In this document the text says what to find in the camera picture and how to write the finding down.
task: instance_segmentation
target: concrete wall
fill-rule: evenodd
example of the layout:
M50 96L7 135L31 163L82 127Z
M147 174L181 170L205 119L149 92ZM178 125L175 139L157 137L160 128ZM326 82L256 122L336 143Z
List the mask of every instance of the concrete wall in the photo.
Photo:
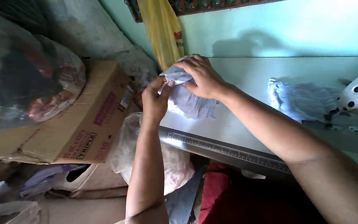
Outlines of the concrete wall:
M123 0L99 0L121 31L152 55L143 23ZM286 0L179 17L186 54L207 57L358 56L358 1Z

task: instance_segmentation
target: left hand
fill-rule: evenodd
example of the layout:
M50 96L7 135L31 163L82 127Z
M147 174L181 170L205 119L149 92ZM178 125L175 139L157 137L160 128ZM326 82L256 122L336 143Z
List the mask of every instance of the left hand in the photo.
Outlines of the left hand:
M175 81L170 81L164 86L161 95L158 90L167 80L164 76L158 76L154 81L147 85L142 93L143 101L143 120L142 125L152 125L158 127L168 108L168 98L171 94Z

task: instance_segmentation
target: metal ruler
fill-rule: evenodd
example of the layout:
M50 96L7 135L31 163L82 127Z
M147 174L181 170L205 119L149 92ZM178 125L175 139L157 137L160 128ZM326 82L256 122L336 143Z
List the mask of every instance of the metal ruler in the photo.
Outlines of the metal ruler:
M162 142L254 173L293 179L290 169L279 157L238 145L160 126Z

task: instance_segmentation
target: ruler markings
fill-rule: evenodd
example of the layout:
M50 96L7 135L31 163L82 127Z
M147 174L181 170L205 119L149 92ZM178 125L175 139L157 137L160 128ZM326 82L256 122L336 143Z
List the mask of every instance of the ruler markings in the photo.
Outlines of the ruler markings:
M244 161L247 161L247 162L250 162L253 164L257 164L260 166L268 167L271 169L275 169L275 170L278 170L281 172L291 174L291 171L289 170L289 168L285 162L281 162L281 161L270 159L270 158L267 158L267 157L264 157L261 155L256 155L253 153L233 149L233 148L226 147L223 145L218 145L218 144L215 144L212 142L192 138L189 136L177 134L177 133L174 133L171 131L168 133L168 138L178 140L180 142L183 142L183 143L186 143L189 145L197 146L202 149L206 149L206 150L214 151L216 153L220 153L223 155L231 156L231 157L234 157L234 158L237 158L240 160L244 160Z

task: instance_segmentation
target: red cloth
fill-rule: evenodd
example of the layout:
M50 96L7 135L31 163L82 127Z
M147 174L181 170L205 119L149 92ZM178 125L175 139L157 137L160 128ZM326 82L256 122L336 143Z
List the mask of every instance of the red cloth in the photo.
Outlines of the red cloth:
M209 165L204 178L204 190L201 198L201 210L198 223L202 223L215 200L226 190L231 187L230 178L225 173L221 173L226 168L220 165Z
M205 173L199 223L326 223L306 194L220 165Z

